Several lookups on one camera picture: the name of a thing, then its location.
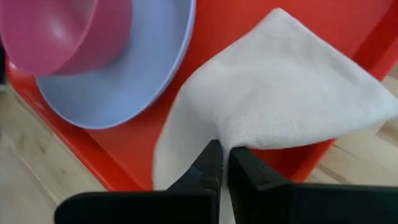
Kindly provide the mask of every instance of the wooden floor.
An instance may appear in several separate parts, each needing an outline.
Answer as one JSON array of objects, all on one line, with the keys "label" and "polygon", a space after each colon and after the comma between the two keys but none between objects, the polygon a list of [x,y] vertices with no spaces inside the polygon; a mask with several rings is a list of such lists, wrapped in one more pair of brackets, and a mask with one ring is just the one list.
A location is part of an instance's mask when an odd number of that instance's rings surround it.
[{"label": "wooden floor", "polygon": [[[383,84],[398,96],[398,67]],[[308,182],[398,185],[398,120],[343,136]],[[52,223],[55,207],[104,190],[16,95],[0,95],[0,223]]]}]

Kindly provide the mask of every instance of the towel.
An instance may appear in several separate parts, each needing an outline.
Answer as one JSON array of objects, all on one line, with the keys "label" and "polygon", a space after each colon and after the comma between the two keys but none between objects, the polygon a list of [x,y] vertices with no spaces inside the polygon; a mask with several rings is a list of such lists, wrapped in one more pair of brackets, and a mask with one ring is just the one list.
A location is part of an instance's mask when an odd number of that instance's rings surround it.
[{"label": "towel", "polygon": [[[154,188],[170,187],[212,139],[226,177],[233,147],[303,146],[397,114],[397,99],[368,72],[274,9],[181,87],[155,147]],[[220,223],[235,223],[226,181],[220,203]]]}]

